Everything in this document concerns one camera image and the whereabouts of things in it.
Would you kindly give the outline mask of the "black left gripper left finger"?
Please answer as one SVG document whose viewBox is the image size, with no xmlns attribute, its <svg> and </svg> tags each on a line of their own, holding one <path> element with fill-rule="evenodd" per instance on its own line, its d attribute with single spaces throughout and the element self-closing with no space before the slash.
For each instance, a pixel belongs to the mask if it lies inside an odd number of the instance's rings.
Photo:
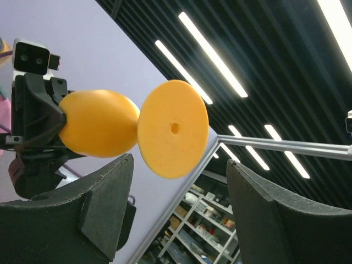
<svg viewBox="0 0 352 264">
<path fill-rule="evenodd" d="M 136 214 L 127 153 L 28 201 L 1 203 L 1 263 L 110 263 Z"/>
</svg>

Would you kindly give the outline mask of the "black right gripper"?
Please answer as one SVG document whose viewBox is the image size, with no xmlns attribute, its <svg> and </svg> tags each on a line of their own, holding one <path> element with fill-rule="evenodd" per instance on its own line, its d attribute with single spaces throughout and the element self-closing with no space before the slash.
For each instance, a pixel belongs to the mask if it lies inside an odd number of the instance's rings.
<svg viewBox="0 0 352 264">
<path fill-rule="evenodd" d="M 13 150 L 9 175 L 15 192 L 30 199 L 55 189 L 64 179 L 60 167 L 80 157 L 67 147 L 58 133 L 66 116 L 58 107 L 70 94 L 64 79 L 26 73 L 12 82 L 11 131 L 1 134 L 1 149 Z"/>
</svg>

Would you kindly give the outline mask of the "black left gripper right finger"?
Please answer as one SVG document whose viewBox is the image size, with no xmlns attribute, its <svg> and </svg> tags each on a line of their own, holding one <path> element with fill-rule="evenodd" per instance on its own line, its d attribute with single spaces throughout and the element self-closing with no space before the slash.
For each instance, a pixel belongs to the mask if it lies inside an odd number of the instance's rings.
<svg viewBox="0 0 352 264">
<path fill-rule="evenodd" d="M 351 263 L 351 210 L 287 190 L 227 162 L 243 263 Z"/>
</svg>

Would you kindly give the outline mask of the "yellow plastic wine glass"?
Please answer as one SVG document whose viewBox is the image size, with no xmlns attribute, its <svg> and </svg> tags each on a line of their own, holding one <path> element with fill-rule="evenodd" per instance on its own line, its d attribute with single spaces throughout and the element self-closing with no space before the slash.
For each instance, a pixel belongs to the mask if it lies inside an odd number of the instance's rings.
<svg viewBox="0 0 352 264">
<path fill-rule="evenodd" d="M 151 171 L 166 179 L 190 173 L 208 140 L 208 114 L 187 82 L 166 81 L 141 107 L 109 90 L 75 91 L 59 103 L 66 117 L 59 137 L 75 153 L 112 158 L 137 146 Z"/>
</svg>

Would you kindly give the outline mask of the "storage shelf unit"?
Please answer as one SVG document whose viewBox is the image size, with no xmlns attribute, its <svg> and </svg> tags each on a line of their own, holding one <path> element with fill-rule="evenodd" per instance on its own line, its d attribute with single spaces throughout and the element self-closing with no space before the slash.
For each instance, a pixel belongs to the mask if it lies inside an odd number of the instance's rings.
<svg viewBox="0 0 352 264">
<path fill-rule="evenodd" d="M 139 263 L 242 263 L 224 177 L 202 173 Z"/>
</svg>

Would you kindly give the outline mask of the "aluminium frame beam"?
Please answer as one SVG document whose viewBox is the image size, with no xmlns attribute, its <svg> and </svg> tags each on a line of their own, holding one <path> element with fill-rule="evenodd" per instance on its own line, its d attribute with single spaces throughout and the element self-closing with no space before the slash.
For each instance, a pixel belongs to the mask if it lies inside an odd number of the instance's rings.
<svg viewBox="0 0 352 264">
<path fill-rule="evenodd" d="M 290 151 L 295 154 L 330 158 L 335 160 L 351 161 L 351 145 L 335 145 L 314 142 L 301 142 L 256 137 L 235 137 L 230 135 L 218 135 L 219 141 L 235 146 L 252 146 L 257 149 L 271 151 Z"/>
</svg>

